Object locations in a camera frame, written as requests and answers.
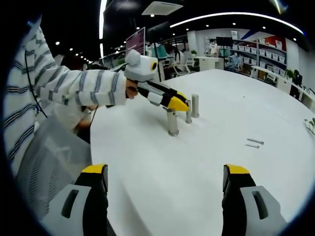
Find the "metal rod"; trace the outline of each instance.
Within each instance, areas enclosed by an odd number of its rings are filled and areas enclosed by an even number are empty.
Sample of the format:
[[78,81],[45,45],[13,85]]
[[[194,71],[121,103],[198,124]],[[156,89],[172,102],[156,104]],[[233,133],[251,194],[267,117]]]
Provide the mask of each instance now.
[[177,136],[179,134],[177,114],[172,109],[167,109],[167,126],[168,134],[170,136]]
[[188,111],[186,111],[186,120],[185,120],[185,122],[187,124],[190,124],[190,123],[192,123],[192,119],[191,119],[191,100],[187,100],[186,102],[188,104]]
[[194,118],[199,117],[199,95],[193,94],[192,96],[192,114],[191,116]]
[[248,141],[251,141],[251,142],[254,142],[254,143],[259,143],[261,145],[264,145],[264,142],[263,141],[259,141],[259,140],[256,140],[256,139],[247,139]]
[[254,145],[249,145],[249,144],[245,144],[246,146],[252,147],[252,148],[259,148],[259,146],[254,146]]

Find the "cable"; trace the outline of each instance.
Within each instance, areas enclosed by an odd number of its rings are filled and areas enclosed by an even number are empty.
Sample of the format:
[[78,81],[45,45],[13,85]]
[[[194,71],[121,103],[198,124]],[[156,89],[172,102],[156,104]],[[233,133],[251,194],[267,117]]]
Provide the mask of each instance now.
[[40,106],[38,100],[36,99],[34,90],[33,90],[33,86],[31,84],[31,79],[30,79],[30,73],[29,73],[29,67],[28,67],[28,61],[26,60],[26,49],[25,49],[25,54],[24,54],[24,58],[25,58],[25,65],[26,65],[26,72],[28,74],[28,79],[29,79],[29,84],[30,84],[30,88],[31,88],[31,92],[33,94],[34,100],[36,102],[36,104],[38,105],[40,111],[44,114],[44,116],[47,118],[47,115],[45,114],[45,112],[43,111],[42,107]]
[[90,124],[90,127],[92,126],[92,122],[93,122],[93,120],[94,120],[94,117],[95,117],[95,113],[96,113],[97,109],[98,109],[98,106],[96,107],[96,109],[95,109],[95,111],[94,111],[94,114],[93,114],[93,117],[92,117],[92,120],[91,120],[91,124]]

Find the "shelf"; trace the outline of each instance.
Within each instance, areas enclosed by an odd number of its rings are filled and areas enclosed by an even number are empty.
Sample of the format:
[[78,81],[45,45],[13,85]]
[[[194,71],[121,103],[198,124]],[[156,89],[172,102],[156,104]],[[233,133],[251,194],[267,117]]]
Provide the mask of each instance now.
[[280,52],[283,52],[283,53],[286,53],[286,51],[282,50],[282,49],[279,49],[279,48],[276,48],[276,47],[272,47],[272,46],[269,46],[267,44],[264,44],[264,43],[258,43],[259,45],[262,45],[262,46],[266,46],[268,48],[272,48],[272,49],[275,49],[275,50],[278,50]]
[[275,60],[275,59],[272,59],[272,58],[268,58],[268,57],[263,56],[263,55],[259,55],[259,56],[262,57],[262,58],[267,58],[267,59],[269,59],[269,60],[275,61],[275,62],[277,62],[277,63],[279,63],[279,64],[282,64],[282,65],[285,65],[285,66],[286,66],[285,63],[282,63],[282,62],[280,62],[280,61],[278,61],[278,60]]
[[246,42],[246,43],[254,43],[254,44],[256,44],[256,42],[249,41],[249,40],[243,40],[243,39],[232,39],[232,41],[240,41],[240,42]]
[[241,50],[230,49],[230,51],[236,51],[236,52],[241,52],[241,53],[248,53],[248,54],[252,54],[252,55],[256,55],[257,56],[257,53],[249,53],[249,52],[245,52],[245,51],[241,51]]

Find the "person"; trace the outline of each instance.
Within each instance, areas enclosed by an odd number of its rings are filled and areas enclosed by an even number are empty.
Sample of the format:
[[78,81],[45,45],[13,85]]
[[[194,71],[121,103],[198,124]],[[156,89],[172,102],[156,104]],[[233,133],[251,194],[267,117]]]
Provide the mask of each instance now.
[[40,18],[27,21],[26,27],[4,97],[4,146],[14,175],[34,137],[35,94],[68,106],[123,105],[126,97],[137,95],[136,83],[121,73],[57,66],[40,28]]
[[240,69],[241,67],[241,59],[239,58],[237,53],[231,56],[231,63],[227,65],[226,70],[235,71],[235,69]]
[[[302,77],[302,75],[300,75],[299,71],[295,70],[292,82],[294,82],[297,86],[301,86],[302,85],[302,79],[303,79],[303,77]],[[291,86],[290,96],[299,100],[299,97],[300,97],[299,89],[296,88],[295,86]]]
[[[66,55],[62,58],[61,65],[66,66],[70,70],[84,71],[82,60],[72,55]],[[92,69],[103,69],[100,65],[93,65]],[[53,104],[53,114],[64,127],[79,138],[90,143],[90,127],[91,127],[91,111],[96,110],[97,106],[66,106],[59,103]]]
[[54,115],[64,127],[79,138],[90,143],[91,111],[95,111],[97,105],[92,106],[65,106],[54,104]]
[[210,49],[208,51],[211,57],[217,58],[219,56],[219,47],[213,38],[210,39]]
[[185,56],[183,52],[174,46],[166,46],[165,49],[169,55],[172,55],[175,58],[169,66],[164,68],[165,80],[169,80],[172,78],[172,73],[176,73],[174,69],[175,67],[178,72],[185,71],[185,66],[183,66],[185,64]]

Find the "person in background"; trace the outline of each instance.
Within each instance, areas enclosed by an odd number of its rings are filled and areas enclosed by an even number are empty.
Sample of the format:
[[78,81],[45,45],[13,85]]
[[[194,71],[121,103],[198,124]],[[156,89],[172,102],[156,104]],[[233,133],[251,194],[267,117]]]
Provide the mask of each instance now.
[[[302,85],[302,75],[300,75],[299,71],[298,70],[295,70],[294,71],[294,78],[292,80],[292,82],[294,82],[297,86],[300,86]],[[296,88],[295,86],[291,86],[291,91],[290,91],[290,96],[296,98],[297,100],[299,100],[299,97],[300,97],[300,91],[298,88]]]
[[183,52],[181,52],[180,50],[178,50],[174,46],[166,45],[165,49],[169,55],[174,57],[174,61],[169,66],[164,68],[165,80],[169,80],[172,78],[171,74],[176,73],[174,67],[176,67],[177,71],[184,71],[185,70],[185,67],[182,66],[185,64],[185,56],[184,56]]
[[219,47],[216,44],[215,40],[213,38],[210,39],[210,49],[208,51],[208,55],[213,57],[213,58],[217,58],[219,56]]
[[235,71],[236,69],[240,70],[242,66],[241,59],[237,53],[231,56],[231,63],[227,65],[226,70]]
[[25,21],[25,34],[16,49],[6,83],[3,138],[7,159],[17,175],[34,138],[35,94],[68,106],[123,105],[137,95],[137,84],[121,73],[69,70],[57,66],[46,43],[40,18]]

